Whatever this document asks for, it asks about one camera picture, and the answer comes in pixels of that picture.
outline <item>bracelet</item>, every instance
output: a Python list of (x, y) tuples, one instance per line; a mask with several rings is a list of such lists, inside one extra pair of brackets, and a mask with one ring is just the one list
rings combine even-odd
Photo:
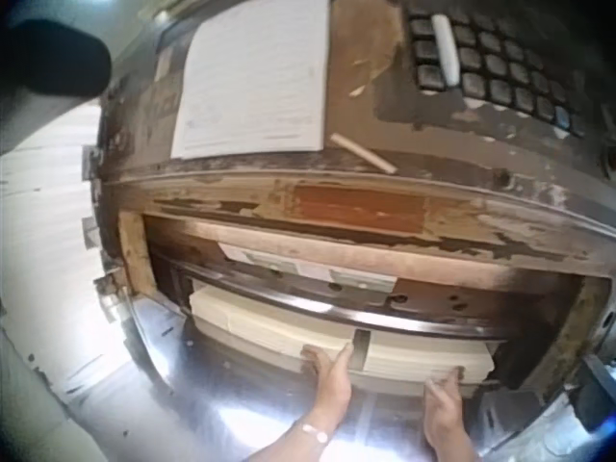
[(327, 442), (329, 441), (329, 436), (327, 436), (327, 433), (325, 433), (324, 431), (320, 431), (317, 428), (314, 428), (309, 423), (303, 423), (300, 428), (301, 431), (303, 431), (304, 433), (308, 433), (309, 435), (313, 435), (315, 438), (317, 438), (317, 441), (322, 445), (327, 444)]

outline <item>metal surface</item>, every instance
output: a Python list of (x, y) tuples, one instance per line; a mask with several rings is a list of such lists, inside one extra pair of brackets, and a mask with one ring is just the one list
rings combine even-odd
[[(248, 358), (147, 298), (136, 300), (132, 311), (137, 327), (125, 329), (125, 345), (133, 361), (68, 406), (110, 460), (242, 460), (310, 408), (314, 376)], [(423, 441), (422, 415), (420, 398), (354, 388), (348, 415), (322, 460), (433, 460)], [(475, 433), (481, 423), (474, 422), (471, 409), (466, 417)], [(594, 453), (604, 438), (583, 431), (565, 396), (520, 432), (530, 424), (520, 422), (518, 437), (503, 447), (475, 447), (496, 462), (511, 456), (525, 462), (584, 460), (579, 455)], [(567, 453), (577, 458), (550, 451), (556, 427), (576, 431)]]
[(506, 338), (510, 325), (481, 326), (471, 323), (443, 323), (433, 321), (418, 321), (405, 313), (397, 311), (394, 314), (379, 313), (370, 306), (363, 310), (346, 308), (345, 306), (326, 303), (295, 295), (293, 292), (283, 292), (272, 281), (251, 276), (249, 274), (224, 274), (215, 269), (208, 269), (189, 263), (169, 260), (175, 267), (191, 277), (227, 289), (240, 295), (265, 301), (282, 308), (308, 313), (313, 316), (341, 322), (349, 322), (364, 327), (395, 330), (398, 332), (413, 332), (424, 335), (448, 336), (452, 338), (499, 340)]

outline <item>wooden panel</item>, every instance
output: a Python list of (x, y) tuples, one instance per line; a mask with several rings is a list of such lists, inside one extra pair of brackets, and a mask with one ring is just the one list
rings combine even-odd
[(155, 296), (156, 281), (147, 251), (143, 217), (133, 212), (120, 211), (118, 228), (122, 256), (133, 291)]
[(352, 270), (501, 292), (547, 294), (557, 291), (563, 277), (544, 271), (428, 257), (205, 221), (146, 217), (145, 223), (152, 243), (170, 256), (183, 247), (178, 256), (197, 265), (211, 259), (223, 261), (218, 246), (212, 248), (212, 243), (223, 243)]
[(404, 233), (424, 230), (425, 197), (299, 185), (293, 214), (306, 221)]

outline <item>worn paint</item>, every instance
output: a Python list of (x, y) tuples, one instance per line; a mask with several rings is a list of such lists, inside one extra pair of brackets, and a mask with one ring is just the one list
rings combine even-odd
[(425, 198), (393, 192), (297, 186), (292, 216), (384, 231), (422, 233)]
[(513, 240), (501, 232), (496, 233), (496, 237), (500, 240), (500, 244), (494, 244), (447, 237), (428, 240), (418, 237), (402, 237), (373, 233), (370, 231), (341, 229), (331, 226), (318, 226), (315, 224), (293, 223), (276, 219), (231, 216), (202, 211), (178, 211), (176, 209), (163, 208), (161, 212), (171, 216), (215, 219), (218, 221), (233, 222), (263, 229), (274, 229), (287, 232), (296, 232), (304, 235), (322, 236), (352, 244), (384, 245), (387, 247), (399, 248), (400, 250), (403, 250), (406, 246), (411, 246), (424, 249), (437, 249), (446, 253), (458, 253), (473, 257), (481, 254), (490, 256), (491, 254), (491, 258), (494, 260), (511, 260), (516, 256), (532, 257), (552, 262), (562, 262), (565, 259), (564, 255), (536, 250), (527, 243)]

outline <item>black object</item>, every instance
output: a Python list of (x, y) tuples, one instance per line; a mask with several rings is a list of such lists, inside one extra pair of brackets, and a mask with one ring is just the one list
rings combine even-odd
[(10, 29), (2, 41), (3, 74), (14, 85), (83, 98), (98, 96), (109, 85), (112, 60), (98, 38), (36, 19)]
[(577, 373), (581, 388), (571, 396), (576, 416), (592, 433), (616, 416), (616, 381), (594, 354), (582, 359)]
[(37, 19), (0, 29), (0, 69), (2, 155), (101, 94), (109, 85), (112, 61), (98, 38)]

